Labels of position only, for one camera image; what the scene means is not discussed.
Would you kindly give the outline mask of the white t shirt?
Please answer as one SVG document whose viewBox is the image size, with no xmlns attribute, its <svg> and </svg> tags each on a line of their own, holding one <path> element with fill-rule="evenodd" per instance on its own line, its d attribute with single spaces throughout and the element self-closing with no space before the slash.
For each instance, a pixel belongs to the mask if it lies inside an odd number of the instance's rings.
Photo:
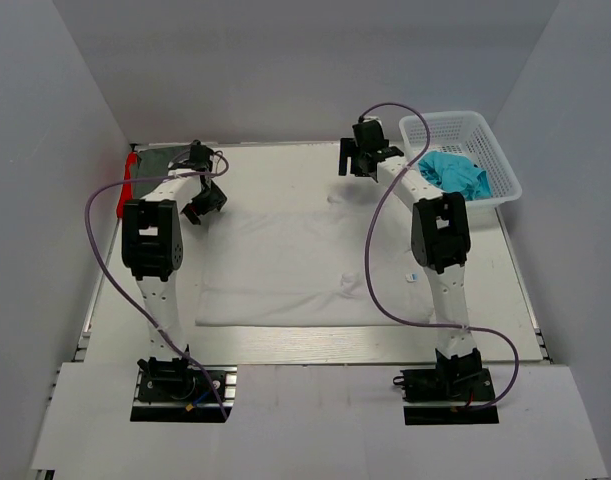
<svg viewBox="0 0 611 480">
<path fill-rule="evenodd" d="M 383 315 L 426 323 L 428 281 L 409 246 L 411 216 L 384 190 L 340 184 L 318 211 L 229 211 L 209 225 L 195 316 L 198 326 L 388 325 Z"/>
</svg>

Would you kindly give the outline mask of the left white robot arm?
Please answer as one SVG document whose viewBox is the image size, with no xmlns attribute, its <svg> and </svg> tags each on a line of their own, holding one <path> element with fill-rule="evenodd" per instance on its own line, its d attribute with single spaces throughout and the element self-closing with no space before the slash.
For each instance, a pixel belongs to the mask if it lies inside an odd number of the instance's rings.
<svg viewBox="0 0 611 480">
<path fill-rule="evenodd" d="M 189 353 L 179 319 L 176 273 L 183 257 L 180 221 L 193 225 L 223 208 L 227 201 L 213 177 L 217 152 L 198 140 L 168 164 L 161 181 L 140 199 L 122 207 L 122 261 L 137 282 L 148 324 L 152 354 L 138 362 L 173 398 L 184 399 L 196 387 L 196 374 L 185 357 Z"/>
</svg>

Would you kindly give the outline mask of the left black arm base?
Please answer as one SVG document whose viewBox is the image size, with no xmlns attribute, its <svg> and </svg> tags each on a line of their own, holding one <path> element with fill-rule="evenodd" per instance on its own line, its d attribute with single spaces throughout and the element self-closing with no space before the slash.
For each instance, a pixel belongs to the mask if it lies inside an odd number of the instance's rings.
<svg viewBox="0 0 611 480">
<path fill-rule="evenodd" d="M 221 424 L 234 405 L 237 369 L 206 373 L 185 359 L 137 362 L 130 420 L 135 423 Z"/>
</svg>

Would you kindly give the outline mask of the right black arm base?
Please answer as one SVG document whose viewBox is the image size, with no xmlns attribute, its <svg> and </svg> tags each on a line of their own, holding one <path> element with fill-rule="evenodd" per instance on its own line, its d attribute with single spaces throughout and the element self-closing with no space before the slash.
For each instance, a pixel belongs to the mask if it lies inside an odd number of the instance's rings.
<svg viewBox="0 0 611 480">
<path fill-rule="evenodd" d="M 466 380 L 454 391 L 439 379 L 435 368 L 406 369 L 393 377 L 392 384 L 403 397 L 406 426 L 495 425 L 496 406 L 479 406 L 495 399 L 490 371 L 484 368 L 475 379 Z"/>
</svg>

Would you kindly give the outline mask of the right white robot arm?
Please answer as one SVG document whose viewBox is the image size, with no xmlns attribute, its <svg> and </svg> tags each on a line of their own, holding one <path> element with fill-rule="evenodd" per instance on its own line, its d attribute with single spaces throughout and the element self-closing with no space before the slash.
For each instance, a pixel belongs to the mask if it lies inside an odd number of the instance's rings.
<svg viewBox="0 0 611 480">
<path fill-rule="evenodd" d="M 406 166 L 404 153 L 385 138 L 379 120 L 361 117 L 352 130 L 351 138 L 341 140 L 339 174 L 374 179 L 410 211 L 411 252 L 429 281 L 438 327 L 437 388 L 448 398 L 460 398 L 482 372 L 480 352 L 467 330 L 464 274 L 471 239 L 465 199 Z"/>
</svg>

